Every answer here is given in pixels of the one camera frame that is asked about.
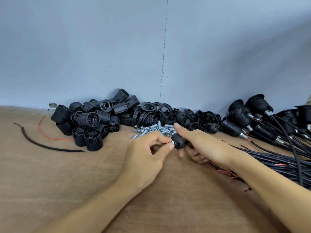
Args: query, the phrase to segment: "person's left arm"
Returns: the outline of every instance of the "person's left arm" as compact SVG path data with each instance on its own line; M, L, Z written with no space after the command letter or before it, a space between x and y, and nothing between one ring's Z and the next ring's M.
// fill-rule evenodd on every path
M153 182L173 148L171 139L157 131L131 139L119 176L108 188L35 233L101 233L127 202Z

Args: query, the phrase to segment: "scratch on wall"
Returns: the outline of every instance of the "scratch on wall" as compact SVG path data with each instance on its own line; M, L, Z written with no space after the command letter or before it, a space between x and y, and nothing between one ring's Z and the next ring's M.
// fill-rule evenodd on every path
M163 83L163 75L164 75L164 52L165 52L165 37L166 37L167 5L168 5L168 3L169 3L169 0L166 1L165 31L164 31L164 46L163 46L163 62L162 62L162 76L161 76L160 100L159 100L159 102L161 102L162 83Z

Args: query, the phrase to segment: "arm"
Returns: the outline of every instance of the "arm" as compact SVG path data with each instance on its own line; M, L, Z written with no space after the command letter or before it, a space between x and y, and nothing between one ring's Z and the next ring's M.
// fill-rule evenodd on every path
M127 202L153 182L174 148L170 141L157 131L130 140L119 176L109 187L35 233L101 233Z
M311 192L266 167L247 153L200 130L188 131L178 124L177 133L191 142L185 152L198 163L211 160L231 169L255 190L291 232L311 229Z

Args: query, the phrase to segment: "hand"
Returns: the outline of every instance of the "hand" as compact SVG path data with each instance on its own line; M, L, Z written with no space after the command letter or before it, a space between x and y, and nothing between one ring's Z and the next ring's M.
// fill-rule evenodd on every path
M225 169L230 167L232 154L236 153L234 147L201 130L188 131L178 123L174 124L174 128L179 135L189 141L184 150L192 160L198 163L212 161ZM184 150L178 150L181 157L184 155Z
M174 148L171 141L158 131L131 139L118 180L139 191L149 186L160 172L165 157Z

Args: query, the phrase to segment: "person's left hand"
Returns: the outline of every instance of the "person's left hand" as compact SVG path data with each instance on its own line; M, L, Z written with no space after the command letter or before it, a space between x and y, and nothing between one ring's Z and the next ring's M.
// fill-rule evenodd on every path
M150 185L160 172L167 154L174 148L169 137L158 131L131 139L118 180L139 191Z

